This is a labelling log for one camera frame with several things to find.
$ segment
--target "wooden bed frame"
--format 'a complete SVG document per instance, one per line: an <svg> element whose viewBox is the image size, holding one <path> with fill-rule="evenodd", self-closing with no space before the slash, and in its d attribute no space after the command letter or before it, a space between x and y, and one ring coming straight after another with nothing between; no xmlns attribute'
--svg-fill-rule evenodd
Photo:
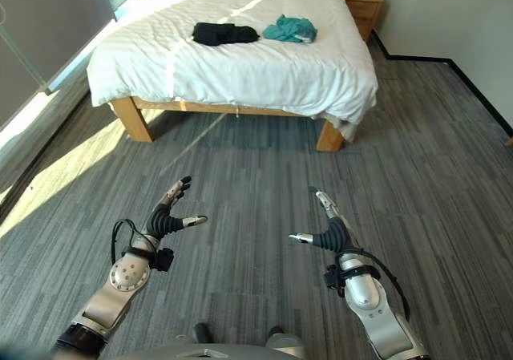
<svg viewBox="0 0 513 360"><path fill-rule="evenodd" d="M283 115L301 117L302 115L281 110L256 109L251 107L234 107L229 105L203 105L184 101L176 102L149 102L138 97L126 97L113 99L112 107L116 115L121 119L130 137L135 141L152 142L153 138L147 123L141 114L141 109L162 109L172 111L199 111L207 113L233 113L253 115ZM321 135L317 140L316 149L319 152L336 152L344 143L344 137L333 125L326 120Z"/></svg>

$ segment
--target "black baseboard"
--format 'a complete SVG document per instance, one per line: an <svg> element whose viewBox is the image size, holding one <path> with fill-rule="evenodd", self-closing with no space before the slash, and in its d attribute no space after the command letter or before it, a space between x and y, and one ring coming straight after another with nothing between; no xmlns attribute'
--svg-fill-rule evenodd
<svg viewBox="0 0 513 360"><path fill-rule="evenodd" d="M472 94L476 96L477 99L481 102L481 104L488 110L492 117L497 121L497 123L501 126L502 129L510 136L513 137L513 127L500 115L500 113L495 109L495 107L491 104L491 102L484 96L484 94L472 83L472 81L465 75L465 73L458 67L455 61L450 58L437 58L437 57L416 57L413 55L392 55L388 52L385 45L379 38L378 34L373 31L373 37L376 39L376 42L379 45L379 48L382 50L385 58L394 60L394 61L420 61L420 62L440 62L446 63L450 66L450 68L456 73L456 75L462 80L465 85L472 91Z"/></svg>

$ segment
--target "white wall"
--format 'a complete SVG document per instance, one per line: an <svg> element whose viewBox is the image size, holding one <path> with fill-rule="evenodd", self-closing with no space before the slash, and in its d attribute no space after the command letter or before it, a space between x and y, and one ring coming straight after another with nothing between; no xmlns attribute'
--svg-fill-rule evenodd
<svg viewBox="0 0 513 360"><path fill-rule="evenodd" d="M451 58L513 126L513 0L386 0L377 31L392 55Z"/></svg>

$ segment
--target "bed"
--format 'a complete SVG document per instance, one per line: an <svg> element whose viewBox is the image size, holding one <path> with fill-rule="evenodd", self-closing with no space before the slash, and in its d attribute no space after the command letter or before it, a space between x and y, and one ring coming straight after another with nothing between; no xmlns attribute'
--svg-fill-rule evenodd
<svg viewBox="0 0 513 360"><path fill-rule="evenodd" d="M197 22L264 28L308 18L314 43L260 38L207 47ZM324 118L317 150L338 150L376 103L370 53L344 0L141 0L95 49L94 106L110 103L132 139L152 141L141 109Z"/></svg>

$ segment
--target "bed leg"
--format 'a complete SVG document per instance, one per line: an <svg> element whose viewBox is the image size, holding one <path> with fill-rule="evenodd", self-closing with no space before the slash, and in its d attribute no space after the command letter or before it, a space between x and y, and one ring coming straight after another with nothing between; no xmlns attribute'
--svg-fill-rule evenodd
<svg viewBox="0 0 513 360"><path fill-rule="evenodd" d="M317 140L316 149L318 152L336 152L344 143L344 137L333 127L331 122L325 121L321 135Z"/></svg>
<svg viewBox="0 0 513 360"><path fill-rule="evenodd" d="M121 123L127 129L127 133L134 141L153 141L141 110L135 106L131 97L113 99L111 104L114 112L121 119Z"/></svg>

